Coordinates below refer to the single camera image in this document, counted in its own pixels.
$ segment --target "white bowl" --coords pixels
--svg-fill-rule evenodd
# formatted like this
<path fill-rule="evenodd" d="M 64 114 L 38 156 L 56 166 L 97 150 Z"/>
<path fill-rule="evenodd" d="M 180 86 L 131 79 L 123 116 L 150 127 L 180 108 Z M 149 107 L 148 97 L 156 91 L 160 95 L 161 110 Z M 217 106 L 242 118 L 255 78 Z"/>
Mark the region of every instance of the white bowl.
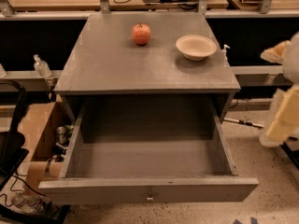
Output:
<path fill-rule="evenodd" d="M 185 35 L 177 41 L 177 48 L 192 61 L 201 61 L 216 52 L 216 44 L 201 35 Z"/>

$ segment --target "black chair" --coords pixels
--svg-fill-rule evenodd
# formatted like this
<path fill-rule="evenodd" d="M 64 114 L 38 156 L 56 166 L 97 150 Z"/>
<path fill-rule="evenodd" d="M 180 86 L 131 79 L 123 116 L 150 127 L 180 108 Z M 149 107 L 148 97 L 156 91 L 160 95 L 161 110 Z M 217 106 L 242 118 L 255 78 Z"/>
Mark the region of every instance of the black chair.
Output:
<path fill-rule="evenodd" d="M 8 85 L 19 92 L 12 121 L 8 131 L 0 132 L 0 190 L 17 171 L 21 162 L 28 154 L 28 150 L 21 148 L 25 143 L 25 137 L 18 132 L 21 119 L 24 116 L 26 89 L 16 81 L 0 79 L 0 85 Z"/>

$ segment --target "open drawer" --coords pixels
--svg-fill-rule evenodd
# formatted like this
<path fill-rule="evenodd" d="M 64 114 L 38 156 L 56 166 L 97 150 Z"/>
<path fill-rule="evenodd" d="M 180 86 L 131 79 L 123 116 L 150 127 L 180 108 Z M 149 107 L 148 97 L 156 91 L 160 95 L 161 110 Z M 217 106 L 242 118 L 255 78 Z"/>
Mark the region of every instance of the open drawer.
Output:
<path fill-rule="evenodd" d="M 55 203 L 241 202 L 258 185 L 238 177 L 210 97 L 85 97 L 58 180 L 39 188 Z"/>

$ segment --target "apple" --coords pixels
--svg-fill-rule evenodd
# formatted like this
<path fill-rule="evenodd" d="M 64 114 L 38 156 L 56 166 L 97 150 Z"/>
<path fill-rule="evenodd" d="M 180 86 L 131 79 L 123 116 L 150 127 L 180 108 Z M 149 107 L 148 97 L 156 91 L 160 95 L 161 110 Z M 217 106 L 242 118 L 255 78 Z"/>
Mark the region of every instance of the apple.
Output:
<path fill-rule="evenodd" d="M 132 39 L 139 46 L 144 46 L 150 41 L 150 27 L 145 23 L 136 24 L 132 28 Z"/>

